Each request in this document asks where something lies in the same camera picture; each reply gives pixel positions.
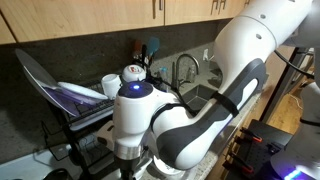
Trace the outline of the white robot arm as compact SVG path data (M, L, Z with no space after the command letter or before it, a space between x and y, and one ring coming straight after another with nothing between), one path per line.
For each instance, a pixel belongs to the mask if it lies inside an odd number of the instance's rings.
M129 180L153 136L154 153L167 165L188 170L263 86L265 61L279 45L319 46L319 0L255 0L218 34L213 51L222 83L192 115L176 95L148 82L128 82L114 103L112 140L121 178Z

